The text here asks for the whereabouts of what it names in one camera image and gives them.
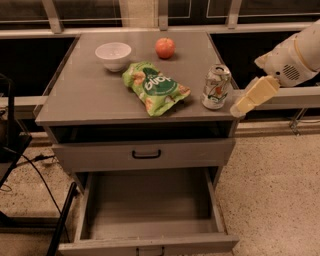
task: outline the terrazzo floor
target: terrazzo floor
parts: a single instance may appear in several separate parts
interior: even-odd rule
[[[299,124],[299,131],[293,135],[286,122],[240,125],[216,189],[227,232],[240,241],[232,252],[212,256],[320,255],[320,124]],[[34,134],[25,155],[51,155],[47,142],[45,134]],[[72,179],[55,159],[36,166],[62,208]],[[8,216],[58,216],[29,165],[16,168],[5,184],[0,209]],[[71,239],[80,199],[67,221]],[[42,256],[50,240],[51,233],[2,233],[0,256]]]

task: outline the soda can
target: soda can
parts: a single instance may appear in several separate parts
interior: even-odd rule
[[[228,95],[230,81],[231,72],[226,65],[211,66],[201,96],[202,104],[209,109],[222,108]]]

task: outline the red apple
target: red apple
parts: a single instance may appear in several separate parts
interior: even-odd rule
[[[171,38],[163,37],[158,39],[155,45],[156,53],[161,59],[169,59],[174,54],[176,46]]]

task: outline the white bowl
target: white bowl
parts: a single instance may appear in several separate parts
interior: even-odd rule
[[[95,53],[107,69],[112,72],[118,72],[128,65],[131,51],[129,45],[114,42],[99,46]]]

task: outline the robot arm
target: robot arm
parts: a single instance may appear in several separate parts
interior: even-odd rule
[[[253,79],[245,94],[231,107],[232,115],[241,117],[266,102],[279,87],[294,87],[320,71],[320,20],[258,57],[256,65],[267,76]]]

